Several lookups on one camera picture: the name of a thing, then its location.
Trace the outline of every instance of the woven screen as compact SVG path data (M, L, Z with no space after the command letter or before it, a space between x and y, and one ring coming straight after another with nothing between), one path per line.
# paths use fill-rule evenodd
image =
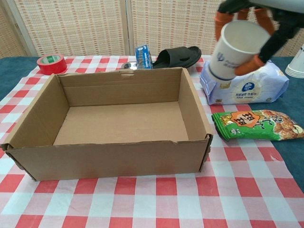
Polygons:
M222 0L130 0L134 45L148 44L153 55L166 48L198 46L211 55L216 44L214 16ZM253 12L249 20L255 21ZM304 43L304 32L277 55L294 56Z
M0 58L26 55L22 46L18 42L18 38L13 32L4 9L1 7L0 31Z
M38 55L123 55L119 0L15 0Z

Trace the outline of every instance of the blue snack package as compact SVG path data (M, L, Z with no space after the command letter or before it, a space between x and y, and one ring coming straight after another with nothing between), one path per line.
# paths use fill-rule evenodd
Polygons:
M274 102L287 89L289 79L272 62L267 62L260 69L237 76L227 83L215 81L206 61L200 75L200 84L206 94L209 105L231 105Z
M135 48L135 56L137 69L152 69L152 58L148 45L143 45Z

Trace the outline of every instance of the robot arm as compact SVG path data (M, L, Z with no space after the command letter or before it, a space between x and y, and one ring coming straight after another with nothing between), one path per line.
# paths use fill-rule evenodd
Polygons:
M237 19L247 19L250 7L255 7L258 23L271 35L252 60L236 68L237 76L245 75L265 65L265 63L299 31L304 28L304 4L302 0L226 0L220 4L215 17L216 39L220 37L222 27L232 21L233 14L238 12ZM268 7L274 20L279 22L279 29L275 31L270 18L267 16Z

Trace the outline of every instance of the white package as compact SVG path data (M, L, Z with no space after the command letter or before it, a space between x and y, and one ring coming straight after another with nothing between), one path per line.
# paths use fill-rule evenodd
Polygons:
M274 102L286 91L289 79L272 62L260 69L237 76L227 83L214 81L208 71L210 61L206 61L200 75L200 83L207 96L208 104L247 104Z

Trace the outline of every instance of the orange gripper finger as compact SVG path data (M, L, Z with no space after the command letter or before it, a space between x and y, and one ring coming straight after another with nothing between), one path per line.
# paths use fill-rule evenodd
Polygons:
M220 38L220 32L225 24L232 21L233 14L227 14L227 13L220 13L217 12L216 16L214 18L215 20L215 38L217 41Z
M237 13L237 19L238 20L247 20L248 12L249 12L249 8L241 9Z
M242 76L245 74L248 74L252 71L255 71L257 69L259 69L260 67L264 66L265 63L263 63L261 61L261 59L258 57L258 55L255 55L252 60L243 63L241 65L239 65L236 69L235 69L235 74L237 76Z
M271 22L271 19L267 15L267 9L255 9L255 14L259 25L262 26L270 35L272 35L275 32L275 28Z

